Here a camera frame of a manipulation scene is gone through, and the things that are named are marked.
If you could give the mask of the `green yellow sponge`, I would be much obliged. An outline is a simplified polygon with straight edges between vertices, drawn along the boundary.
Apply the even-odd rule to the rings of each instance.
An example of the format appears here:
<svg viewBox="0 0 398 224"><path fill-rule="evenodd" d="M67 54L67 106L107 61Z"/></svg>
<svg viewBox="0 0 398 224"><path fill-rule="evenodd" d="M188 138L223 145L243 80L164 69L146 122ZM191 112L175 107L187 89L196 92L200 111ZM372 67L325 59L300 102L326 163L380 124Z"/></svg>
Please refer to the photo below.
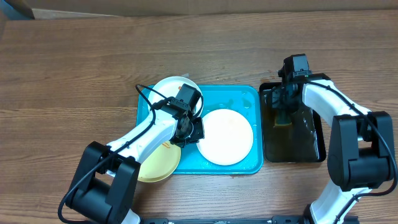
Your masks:
<svg viewBox="0 0 398 224"><path fill-rule="evenodd" d="M286 111L277 111L274 116L274 126L289 126L292 124L290 114Z"/></svg>

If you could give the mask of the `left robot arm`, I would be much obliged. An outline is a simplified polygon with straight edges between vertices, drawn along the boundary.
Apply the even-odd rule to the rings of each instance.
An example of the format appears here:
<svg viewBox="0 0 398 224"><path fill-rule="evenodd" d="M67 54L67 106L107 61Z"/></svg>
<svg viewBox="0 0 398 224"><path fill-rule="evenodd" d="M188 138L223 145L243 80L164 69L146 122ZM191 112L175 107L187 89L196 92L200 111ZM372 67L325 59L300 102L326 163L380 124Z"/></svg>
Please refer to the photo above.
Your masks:
<svg viewBox="0 0 398 224"><path fill-rule="evenodd" d="M194 109L201 92L184 84L176 96L149 103L145 121L120 140L116 150L96 141L84 150L68 192L58 206L63 223L64 206L85 216L84 223L140 223L132 210L141 164L164 142L180 148L204 137L200 114Z"/></svg>

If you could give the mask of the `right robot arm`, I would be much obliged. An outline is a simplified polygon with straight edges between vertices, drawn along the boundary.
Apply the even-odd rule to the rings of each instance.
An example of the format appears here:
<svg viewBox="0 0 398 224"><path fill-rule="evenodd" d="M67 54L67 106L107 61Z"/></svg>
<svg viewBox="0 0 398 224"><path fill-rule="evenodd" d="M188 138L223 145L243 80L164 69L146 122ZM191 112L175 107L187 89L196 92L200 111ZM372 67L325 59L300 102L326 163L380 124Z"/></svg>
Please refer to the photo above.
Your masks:
<svg viewBox="0 0 398 224"><path fill-rule="evenodd" d="M273 223L357 223L348 212L363 197L397 187L392 118L349 99L304 54L284 59L279 81L259 89L264 156L269 162L326 162L330 179L302 215ZM381 192L380 186L391 186Z"/></svg>

